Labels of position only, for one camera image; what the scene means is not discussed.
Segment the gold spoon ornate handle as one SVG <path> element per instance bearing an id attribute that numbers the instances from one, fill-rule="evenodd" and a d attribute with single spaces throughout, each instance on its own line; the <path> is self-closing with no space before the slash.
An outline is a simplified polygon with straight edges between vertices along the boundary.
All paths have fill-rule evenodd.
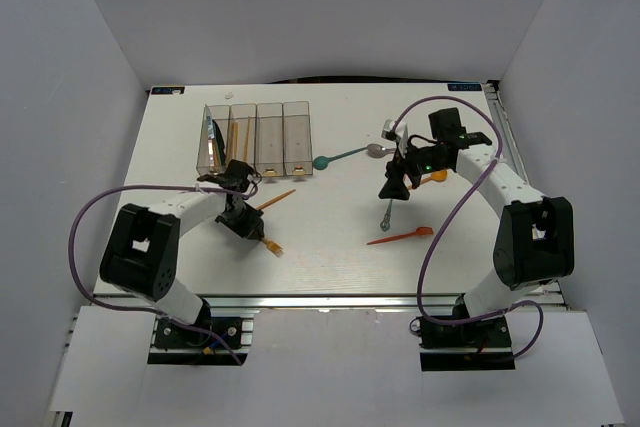
<path id="1" fill-rule="evenodd" d="M 390 199 L 387 203 L 387 207 L 384 212 L 383 218 L 379 224 L 379 227 L 383 232 L 387 232 L 391 227 L 392 210 L 393 210 L 393 200 Z"/>

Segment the orange fork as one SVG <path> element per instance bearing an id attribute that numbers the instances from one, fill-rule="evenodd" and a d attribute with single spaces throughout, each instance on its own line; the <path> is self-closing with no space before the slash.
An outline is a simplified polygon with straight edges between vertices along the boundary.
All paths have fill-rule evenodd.
<path id="1" fill-rule="evenodd" d="M 266 237 L 263 237 L 261 239 L 261 242 L 267 248 L 267 250 L 272 254 L 274 254 L 275 256 L 281 257 L 284 254 L 284 250 L 276 242 L 269 240 Z"/>
<path id="2" fill-rule="evenodd" d="M 264 209 L 276 204 L 277 202 L 280 202 L 281 200 L 285 199 L 286 197 L 290 196 L 291 194 L 295 193 L 297 189 L 291 189 L 289 191 L 286 191 L 272 199 L 269 199 L 268 201 L 260 204 L 259 206 L 256 207 L 256 210 L 258 211 L 263 211 Z"/>

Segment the orange plastic spoon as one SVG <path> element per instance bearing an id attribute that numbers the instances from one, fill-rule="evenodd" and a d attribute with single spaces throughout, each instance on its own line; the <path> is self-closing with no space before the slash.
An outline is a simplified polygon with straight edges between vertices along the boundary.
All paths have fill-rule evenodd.
<path id="1" fill-rule="evenodd" d="M 447 179 L 447 177 L 448 177 L 448 172 L 446 170 L 436 171 L 423 176 L 420 179 L 418 185 L 422 186 L 429 182 L 444 182 Z"/>

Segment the red-orange plastic fork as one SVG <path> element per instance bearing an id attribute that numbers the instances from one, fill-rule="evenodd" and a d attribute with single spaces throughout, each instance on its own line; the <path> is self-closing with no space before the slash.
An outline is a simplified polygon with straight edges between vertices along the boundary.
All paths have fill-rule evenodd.
<path id="1" fill-rule="evenodd" d="M 411 232 L 407 232 L 404 234 L 396 234 L 396 235 L 369 241 L 368 245 L 378 245 L 378 244 L 399 241 L 399 240 L 412 238 L 412 237 L 429 237 L 429 236 L 432 236 L 433 234 L 434 234 L 434 231 L 431 227 L 421 226 Z"/>

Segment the orange plastic knife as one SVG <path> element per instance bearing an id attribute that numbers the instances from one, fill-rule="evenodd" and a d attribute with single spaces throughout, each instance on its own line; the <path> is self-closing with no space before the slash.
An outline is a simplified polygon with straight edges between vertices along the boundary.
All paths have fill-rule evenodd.
<path id="1" fill-rule="evenodd" d="M 217 142 L 215 141 L 212 141 L 212 152 L 214 165 L 219 166 L 221 164 L 220 150 Z"/>

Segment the teal plastic spoon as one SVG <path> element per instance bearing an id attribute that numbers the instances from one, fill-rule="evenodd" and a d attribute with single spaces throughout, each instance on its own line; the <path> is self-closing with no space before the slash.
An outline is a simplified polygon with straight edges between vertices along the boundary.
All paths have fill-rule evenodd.
<path id="1" fill-rule="evenodd" d="M 329 166 L 329 164 L 331 162 L 334 162 L 334 161 L 337 161 L 337 160 L 340 160 L 340 159 L 355 155 L 357 153 L 365 151 L 366 149 L 367 149 L 367 147 L 364 146 L 364 147 L 359 147 L 359 148 L 356 148 L 356 149 L 353 149 L 353 150 L 349 150 L 349 151 L 346 151 L 346 152 L 343 152 L 343 153 L 340 153 L 340 154 L 336 154 L 336 155 L 333 155 L 333 156 L 329 156 L 329 157 L 327 157 L 327 156 L 318 156 L 312 161 L 312 167 L 315 170 L 325 170 Z"/>

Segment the black knife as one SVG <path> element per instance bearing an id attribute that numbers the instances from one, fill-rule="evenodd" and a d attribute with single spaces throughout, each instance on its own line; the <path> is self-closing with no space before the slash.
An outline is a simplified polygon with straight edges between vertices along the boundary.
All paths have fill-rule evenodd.
<path id="1" fill-rule="evenodd" d="M 212 134 L 211 134 L 211 140 L 217 142 L 219 150 L 220 150 L 220 157 L 221 157 L 221 164 L 218 167 L 222 167 L 226 165 L 226 150 L 225 150 L 225 142 L 224 142 L 224 136 L 223 136 L 223 132 L 221 131 L 219 124 L 217 123 L 216 120 L 212 121 Z"/>

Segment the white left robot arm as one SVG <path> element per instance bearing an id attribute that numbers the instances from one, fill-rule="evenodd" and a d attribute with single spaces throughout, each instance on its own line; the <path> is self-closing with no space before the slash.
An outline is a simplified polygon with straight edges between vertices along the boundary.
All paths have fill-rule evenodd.
<path id="1" fill-rule="evenodd" d="M 262 213 L 244 197 L 257 179 L 252 166 L 232 160 L 223 173 L 200 177 L 200 190 L 194 188 L 149 207 L 125 205 L 116 216 L 100 279 L 177 321 L 177 334 L 188 345 L 202 345 L 211 334 L 210 307 L 176 279 L 179 243 L 208 220 L 242 239 L 262 240 Z"/>

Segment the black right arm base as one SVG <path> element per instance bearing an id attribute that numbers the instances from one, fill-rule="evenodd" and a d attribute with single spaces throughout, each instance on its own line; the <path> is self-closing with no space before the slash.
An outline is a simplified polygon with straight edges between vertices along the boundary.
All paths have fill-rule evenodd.
<path id="1" fill-rule="evenodd" d="M 504 317 L 460 326 L 438 325 L 416 317 L 410 322 L 409 331 L 419 340 L 423 372 L 515 369 L 512 341 Z"/>

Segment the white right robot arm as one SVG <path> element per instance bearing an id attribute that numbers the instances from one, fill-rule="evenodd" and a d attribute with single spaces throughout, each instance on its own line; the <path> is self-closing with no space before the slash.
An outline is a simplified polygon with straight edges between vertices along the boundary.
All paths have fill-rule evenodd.
<path id="1" fill-rule="evenodd" d="M 468 131 L 457 109 L 436 111 L 429 123 L 433 142 L 417 147 L 405 122 L 386 121 L 382 136 L 395 143 L 396 152 L 386 165 L 379 196 L 406 201 L 424 176 L 451 170 L 495 212 L 499 227 L 493 267 L 462 295 L 463 313 L 451 321 L 453 337 L 472 346 L 486 336 L 486 318 L 507 312 L 529 292 L 573 273 L 573 208 L 566 198 L 533 188 L 503 163 L 499 145 L 482 132 Z"/>

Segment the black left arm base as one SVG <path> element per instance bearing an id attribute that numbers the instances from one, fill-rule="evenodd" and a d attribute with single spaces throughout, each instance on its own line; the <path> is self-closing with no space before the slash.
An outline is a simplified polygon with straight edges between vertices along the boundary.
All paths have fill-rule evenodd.
<path id="1" fill-rule="evenodd" d="M 147 363 L 161 366 L 239 367 L 247 358 L 253 334 L 252 314 L 231 311 L 212 313 L 203 329 L 215 336 L 194 332 L 168 318 L 155 320 Z"/>

